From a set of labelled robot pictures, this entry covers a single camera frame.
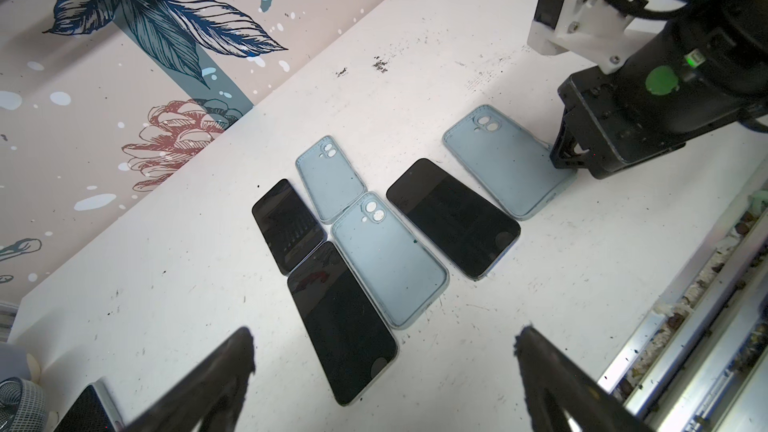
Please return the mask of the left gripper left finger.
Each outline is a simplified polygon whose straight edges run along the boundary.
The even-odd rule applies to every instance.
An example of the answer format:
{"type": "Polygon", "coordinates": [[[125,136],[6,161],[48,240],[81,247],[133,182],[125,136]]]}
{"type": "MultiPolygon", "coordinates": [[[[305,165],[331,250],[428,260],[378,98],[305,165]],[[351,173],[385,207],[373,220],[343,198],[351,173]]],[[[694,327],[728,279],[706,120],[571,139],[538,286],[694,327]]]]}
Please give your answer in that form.
{"type": "Polygon", "coordinates": [[[254,338],[241,327],[126,429],[233,431],[255,371],[254,338]]]}

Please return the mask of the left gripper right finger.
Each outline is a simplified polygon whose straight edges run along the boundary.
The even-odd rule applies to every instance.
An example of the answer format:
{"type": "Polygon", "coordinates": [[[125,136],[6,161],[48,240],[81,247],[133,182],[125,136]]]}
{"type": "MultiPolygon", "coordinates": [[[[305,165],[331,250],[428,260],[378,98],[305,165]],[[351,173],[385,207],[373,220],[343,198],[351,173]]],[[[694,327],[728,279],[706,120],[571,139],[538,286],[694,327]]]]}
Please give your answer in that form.
{"type": "Polygon", "coordinates": [[[535,431],[648,431],[533,326],[516,337],[525,401],[535,431]]]}

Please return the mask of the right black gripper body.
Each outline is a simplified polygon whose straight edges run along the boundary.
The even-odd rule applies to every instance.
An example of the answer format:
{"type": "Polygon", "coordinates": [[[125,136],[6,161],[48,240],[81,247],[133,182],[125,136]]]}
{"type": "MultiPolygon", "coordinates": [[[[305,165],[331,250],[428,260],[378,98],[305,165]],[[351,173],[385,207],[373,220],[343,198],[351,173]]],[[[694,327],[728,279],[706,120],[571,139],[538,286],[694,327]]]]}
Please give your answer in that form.
{"type": "Polygon", "coordinates": [[[767,55],[722,30],[699,45],[665,30],[617,72],[574,73],[558,94],[552,164],[605,179],[765,113],[767,55]]]}

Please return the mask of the black phone from case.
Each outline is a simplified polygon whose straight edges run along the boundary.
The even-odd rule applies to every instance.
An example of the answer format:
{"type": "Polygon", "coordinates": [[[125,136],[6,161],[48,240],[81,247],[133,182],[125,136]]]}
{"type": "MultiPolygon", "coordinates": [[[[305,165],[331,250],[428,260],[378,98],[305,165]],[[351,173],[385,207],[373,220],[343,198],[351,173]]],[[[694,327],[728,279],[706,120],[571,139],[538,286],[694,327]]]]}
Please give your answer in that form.
{"type": "Polygon", "coordinates": [[[397,358],[397,341],[336,245],[327,241],[287,286],[329,383],[347,406],[397,358]]]}

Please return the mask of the black uncased phone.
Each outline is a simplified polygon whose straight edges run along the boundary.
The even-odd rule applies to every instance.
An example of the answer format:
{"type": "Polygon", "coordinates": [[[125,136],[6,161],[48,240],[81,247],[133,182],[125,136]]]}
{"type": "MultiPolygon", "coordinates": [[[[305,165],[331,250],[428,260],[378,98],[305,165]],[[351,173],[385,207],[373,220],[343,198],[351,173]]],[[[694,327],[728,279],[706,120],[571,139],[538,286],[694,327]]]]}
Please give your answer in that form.
{"type": "Polygon", "coordinates": [[[427,158],[395,180],[386,197],[474,281],[484,278],[521,236],[515,219],[427,158]]]}
{"type": "Polygon", "coordinates": [[[284,276],[326,241],[324,228],[286,178],[252,206],[251,214],[284,276]]]}

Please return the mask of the light blue phone case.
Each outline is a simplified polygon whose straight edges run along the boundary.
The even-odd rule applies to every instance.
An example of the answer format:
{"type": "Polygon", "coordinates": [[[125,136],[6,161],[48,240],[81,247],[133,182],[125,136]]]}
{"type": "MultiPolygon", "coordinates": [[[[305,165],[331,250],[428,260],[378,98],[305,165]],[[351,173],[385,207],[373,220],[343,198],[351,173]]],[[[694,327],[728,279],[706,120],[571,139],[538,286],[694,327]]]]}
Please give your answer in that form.
{"type": "Polygon", "coordinates": [[[410,327],[449,284],[444,265],[373,192],[351,205],[331,231],[343,257],[393,329],[410,327]]]}

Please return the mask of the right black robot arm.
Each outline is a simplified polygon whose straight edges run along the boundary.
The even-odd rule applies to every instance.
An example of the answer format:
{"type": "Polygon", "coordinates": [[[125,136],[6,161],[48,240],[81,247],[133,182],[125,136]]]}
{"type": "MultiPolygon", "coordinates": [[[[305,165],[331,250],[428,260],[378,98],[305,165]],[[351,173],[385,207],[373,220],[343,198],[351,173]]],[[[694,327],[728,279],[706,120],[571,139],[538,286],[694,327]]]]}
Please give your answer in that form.
{"type": "Polygon", "coordinates": [[[555,167],[604,179],[731,123],[766,132],[767,0],[603,1],[619,27],[663,28],[559,87],[555,167]]]}

